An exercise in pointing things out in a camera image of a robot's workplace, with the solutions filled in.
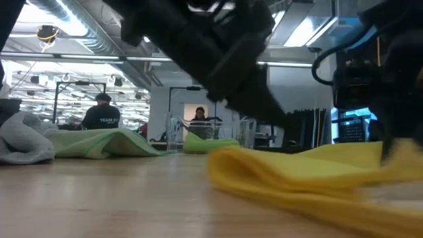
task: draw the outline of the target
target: person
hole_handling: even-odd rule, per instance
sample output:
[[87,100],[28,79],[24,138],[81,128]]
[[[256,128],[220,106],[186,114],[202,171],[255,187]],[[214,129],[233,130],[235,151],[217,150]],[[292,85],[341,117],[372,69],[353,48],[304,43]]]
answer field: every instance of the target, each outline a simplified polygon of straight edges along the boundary
[[119,128],[120,111],[110,105],[112,98],[106,93],[95,97],[97,105],[88,109],[82,126],[87,130]]
[[194,133],[196,136],[198,136],[201,139],[209,139],[209,131],[210,128],[207,126],[211,126],[210,123],[205,123],[208,121],[208,119],[205,116],[206,111],[202,106],[199,106],[196,109],[196,115],[194,119],[191,120],[189,132]]
[[144,137],[145,139],[147,139],[147,130],[148,130],[148,123],[145,123],[144,125],[140,126],[138,128],[138,133]]

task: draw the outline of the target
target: green cloth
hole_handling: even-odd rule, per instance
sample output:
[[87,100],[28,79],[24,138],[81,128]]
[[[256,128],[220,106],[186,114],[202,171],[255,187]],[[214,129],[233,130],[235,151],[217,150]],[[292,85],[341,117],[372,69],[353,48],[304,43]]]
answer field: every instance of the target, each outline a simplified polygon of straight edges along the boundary
[[61,131],[46,135],[57,158],[105,159],[167,154],[154,149],[139,134],[127,129]]
[[188,132],[185,137],[184,152],[185,153],[209,153],[214,149],[225,147],[240,147],[241,145],[236,139],[207,139],[203,140],[194,133]]

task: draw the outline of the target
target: wooden table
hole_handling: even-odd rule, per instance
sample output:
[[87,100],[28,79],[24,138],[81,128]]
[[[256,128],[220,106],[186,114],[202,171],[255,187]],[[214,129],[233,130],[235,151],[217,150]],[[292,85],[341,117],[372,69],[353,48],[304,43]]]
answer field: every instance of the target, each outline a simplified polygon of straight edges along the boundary
[[0,167],[0,237],[363,237],[213,189],[205,166],[173,155]]

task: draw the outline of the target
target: yellow towel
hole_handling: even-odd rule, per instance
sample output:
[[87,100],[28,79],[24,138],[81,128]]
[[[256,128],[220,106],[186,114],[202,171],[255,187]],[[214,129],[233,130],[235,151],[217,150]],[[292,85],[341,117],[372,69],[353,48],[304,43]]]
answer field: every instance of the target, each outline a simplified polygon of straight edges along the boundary
[[362,189],[423,180],[420,148],[402,139],[382,168],[380,157],[378,142],[325,145],[296,155],[227,148],[211,153],[208,176],[230,193],[374,237],[423,237],[423,210],[375,203]]

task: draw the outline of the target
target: gray fabric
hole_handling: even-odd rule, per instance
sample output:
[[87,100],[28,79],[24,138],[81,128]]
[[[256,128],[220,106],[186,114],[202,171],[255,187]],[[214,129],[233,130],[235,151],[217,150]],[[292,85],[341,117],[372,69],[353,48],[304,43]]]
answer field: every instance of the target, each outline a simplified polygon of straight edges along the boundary
[[54,159],[54,146],[44,135],[58,127],[29,112],[18,112],[0,128],[0,163],[29,165]]

